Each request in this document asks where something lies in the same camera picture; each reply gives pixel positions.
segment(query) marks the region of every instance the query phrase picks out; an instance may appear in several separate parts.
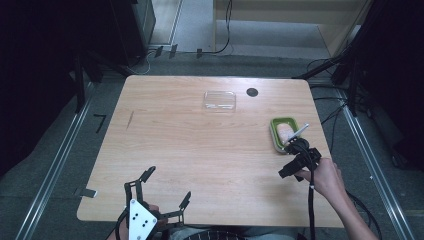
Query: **wooden table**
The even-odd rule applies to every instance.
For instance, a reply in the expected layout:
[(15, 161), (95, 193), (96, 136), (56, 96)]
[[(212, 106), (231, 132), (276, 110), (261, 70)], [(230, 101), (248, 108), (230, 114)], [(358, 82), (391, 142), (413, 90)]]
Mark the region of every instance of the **wooden table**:
[[(248, 96), (248, 88), (259, 94)], [(206, 111), (206, 91), (234, 92), (236, 110)], [(156, 166), (144, 200), (170, 212), (191, 191), (186, 224), (308, 226), (307, 182), (278, 175), (294, 157), (273, 146), (269, 125), (277, 117), (309, 123), (302, 136), (330, 156), (306, 81), (130, 76), (87, 185), (98, 194), (82, 199), (78, 218), (116, 221), (124, 183)], [(318, 193), (315, 216), (318, 227), (342, 227)]]
[[(228, 1), (213, 2), (213, 48), (216, 21), (226, 19)], [(371, 0), (233, 0), (231, 20), (317, 24), (330, 56), (336, 56), (346, 47), (356, 25), (362, 24), (371, 3)]]

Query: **gray floor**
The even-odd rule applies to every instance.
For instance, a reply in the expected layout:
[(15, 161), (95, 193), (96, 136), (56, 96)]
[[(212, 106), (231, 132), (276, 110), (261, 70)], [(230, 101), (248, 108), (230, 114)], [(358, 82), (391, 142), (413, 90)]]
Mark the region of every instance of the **gray floor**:
[[(176, 32), (174, 43), (179, 42), (178, 50), (191, 51), (188, 47), (208, 47), (208, 41), (195, 39), (195, 35), (183, 40), (181, 31)], [(140, 63), (132, 68), (137, 72), (147, 72), (149, 75), (196, 75), (196, 76), (246, 76), (284, 78), (302, 74), (307, 71), (308, 64), (315, 59), (325, 58), (324, 55), (307, 53), (305, 56), (245, 56), (235, 54), (237, 45), (234, 44), (231, 56), (203, 55), (196, 58), (195, 54), (177, 53), (170, 58), (168, 52), (160, 57), (149, 57), (149, 61)], [(82, 222), (76, 218), (80, 198), (74, 196), (75, 190), (87, 183), (92, 166), (96, 160), (100, 145), (105, 135), (108, 123), (113, 114), (116, 102), (125, 79), (120, 75), (105, 69), (105, 78), (100, 84), (95, 84), (91, 104), (76, 135), (74, 144), (67, 155), (60, 175), (53, 184), (53, 191), (41, 216), (35, 219), (35, 228), (28, 236), (32, 239), (104, 239), (113, 228), (112, 222)], [(328, 82), (329, 73), (323, 72), (310, 80)], [(336, 97), (334, 89), (313, 88), (313, 96)], [(340, 103), (334, 100), (317, 100), (316, 106), (321, 120), (334, 111)], [(18, 235), (25, 221), (31, 204), (34, 201), (56, 153), (65, 137), (74, 115), (76, 100), (73, 99), (61, 112), (58, 119), (48, 129), (34, 152), (0, 179), (0, 239), (13, 239)], [(94, 114), (106, 115), (105, 124), (96, 133), (101, 119)], [(423, 182), (423, 174), (419, 171), (405, 171), (393, 167), (391, 155), (382, 141), (375, 124), (366, 114), (359, 112), (357, 118), (368, 137), (379, 166), (387, 177), (396, 199), (405, 212), (415, 236), (422, 236), (422, 202), (424, 194), (418, 183)], [(382, 230), (383, 239), (400, 239), (387, 212), (382, 195), (371, 179), (366, 160), (358, 147), (355, 137), (348, 124), (347, 118), (341, 113), (334, 128), (333, 120), (323, 125), (327, 142), (334, 142), (332, 156), (343, 171), (347, 189), (360, 198), (376, 217)], [(318, 229), (318, 239), (347, 239), (343, 229)]]

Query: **green tray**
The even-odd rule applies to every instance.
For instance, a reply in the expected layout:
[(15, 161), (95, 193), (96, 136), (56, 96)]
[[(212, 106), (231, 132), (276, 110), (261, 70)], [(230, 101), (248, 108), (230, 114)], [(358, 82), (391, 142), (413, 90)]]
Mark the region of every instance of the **green tray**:
[(274, 142), (274, 147), (278, 152), (286, 153), (286, 151), (284, 151), (284, 145), (278, 137), (277, 125), (280, 123), (287, 123), (288, 125), (290, 125), (290, 127), (293, 129), (293, 132), (296, 132), (297, 130), (299, 130), (299, 128), (297, 126), (296, 120), (291, 117), (274, 118), (271, 120), (270, 129), (272, 141)]

